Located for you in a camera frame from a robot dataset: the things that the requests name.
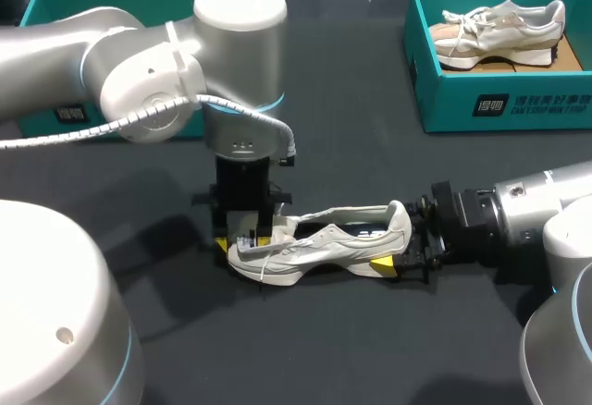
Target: logo on box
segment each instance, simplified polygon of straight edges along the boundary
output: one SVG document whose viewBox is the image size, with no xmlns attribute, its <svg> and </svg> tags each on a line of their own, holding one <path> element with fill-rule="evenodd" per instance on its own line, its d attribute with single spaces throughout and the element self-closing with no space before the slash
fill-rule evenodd
<svg viewBox="0 0 592 405">
<path fill-rule="evenodd" d="M 503 114 L 509 98 L 508 93 L 479 95 L 473 110 L 473 117 L 499 117 Z"/>
</svg>

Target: screw hole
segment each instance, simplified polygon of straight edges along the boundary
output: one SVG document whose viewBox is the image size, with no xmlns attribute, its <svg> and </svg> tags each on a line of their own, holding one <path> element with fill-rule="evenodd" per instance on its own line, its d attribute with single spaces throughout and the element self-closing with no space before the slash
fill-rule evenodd
<svg viewBox="0 0 592 405">
<path fill-rule="evenodd" d="M 520 186 L 515 186 L 510 190 L 510 195 L 512 197 L 516 197 L 518 195 L 524 194 L 524 189 Z"/>
<path fill-rule="evenodd" d="M 59 328 L 55 332 L 55 337 L 64 345 L 69 345 L 74 341 L 74 335 L 68 328 Z"/>
</svg>

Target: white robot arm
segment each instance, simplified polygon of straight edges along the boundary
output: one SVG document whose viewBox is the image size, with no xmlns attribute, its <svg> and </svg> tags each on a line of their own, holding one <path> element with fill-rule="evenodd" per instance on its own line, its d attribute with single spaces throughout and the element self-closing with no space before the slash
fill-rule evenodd
<svg viewBox="0 0 592 405">
<path fill-rule="evenodd" d="M 542 242 L 557 293 L 524 328 L 524 385 L 535 405 L 591 403 L 592 162 L 507 180 L 493 190 L 454 193 L 447 182 L 432 190 L 446 252 Z"/>
<path fill-rule="evenodd" d="M 0 119 L 93 102 L 106 120 L 0 141 L 0 149 L 115 131 L 129 141 L 163 141 L 201 108 L 216 155 L 216 236 L 226 239 L 226 213 L 235 210 L 258 211 L 257 234 L 270 236 L 275 204 L 289 201 L 269 188 L 270 158 L 282 138 L 280 163 L 293 165 L 296 154 L 291 129 L 278 119 L 286 17 L 285 0 L 195 0 L 193 15 L 153 28 L 101 7 L 0 30 Z M 138 404 L 140 344 L 93 240 L 40 206 L 0 201 L 0 211 L 0 405 Z"/>
</svg>

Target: shoe sole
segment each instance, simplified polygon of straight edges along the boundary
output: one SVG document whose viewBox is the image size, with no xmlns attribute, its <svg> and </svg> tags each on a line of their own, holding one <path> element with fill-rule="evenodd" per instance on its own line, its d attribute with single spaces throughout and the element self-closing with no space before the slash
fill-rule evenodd
<svg viewBox="0 0 592 405">
<path fill-rule="evenodd" d="M 553 49 L 552 47 L 530 51 L 498 49 L 480 56 L 469 56 L 466 58 L 444 55 L 437 55 L 437 57 L 442 65 L 458 70 L 471 70 L 481 61 L 491 57 L 500 57 L 516 65 L 548 67 L 553 63 Z"/>
<path fill-rule="evenodd" d="M 261 277 L 261 273 L 252 273 L 249 271 L 245 271 L 241 269 L 231 262 L 228 264 L 239 274 L 250 278 L 251 280 L 259 281 Z M 360 264 L 337 264 L 341 266 L 343 269 L 347 269 L 352 274 L 356 276 L 362 277 L 380 277 L 380 278 L 391 278 L 396 277 L 397 272 L 394 268 L 385 268 L 385 269 L 378 269 L 377 267 L 373 266 L 370 262 L 362 262 Z M 266 285 L 276 285 L 279 287 L 290 287 L 294 285 L 298 280 L 301 279 L 308 271 L 317 267 L 318 264 L 312 265 L 306 269 L 306 271 L 295 271 L 293 273 L 288 274 L 265 274 L 263 277 L 263 283 Z"/>
</svg>

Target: shoelace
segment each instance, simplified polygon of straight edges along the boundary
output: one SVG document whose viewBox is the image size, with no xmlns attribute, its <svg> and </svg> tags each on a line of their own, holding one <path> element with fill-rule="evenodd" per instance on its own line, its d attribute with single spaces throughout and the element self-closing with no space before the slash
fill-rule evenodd
<svg viewBox="0 0 592 405">
<path fill-rule="evenodd" d="M 295 246 L 310 246 L 314 244 L 314 242 L 312 240 L 298 240 L 294 243 L 291 243 L 289 245 L 286 246 L 286 248 L 284 248 L 282 250 L 282 252 L 284 252 L 285 250 L 289 250 L 294 248 Z M 267 267 L 267 264 L 269 263 L 269 258 L 272 256 L 273 252 L 270 252 L 263 260 L 263 265 L 261 266 L 261 273 L 259 273 L 259 283 L 263 283 L 263 276 L 265 273 L 265 268 Z"/>
<path fill-rule="evenodd" d="M 487 21 L 486 13 L 489 11 L 489 7 L 478 7 L 477 9 L 472 10 L 468 14 L 453 14 L 448 10 L 442 11 L 442 16 L 446 20 L 447 23 L 450 24 L 459 24 L 459 34 L 456 37 L 456 44 L 452 49 L 450 49 L 449 55 L 452 55 L 454 49 L 459 47 L 461 39 L 466 32 L 471 32 L 474 35 L 478 35 L 479 27 L 491 27 L 494 23 L 490 23 Z"/>
</svg>

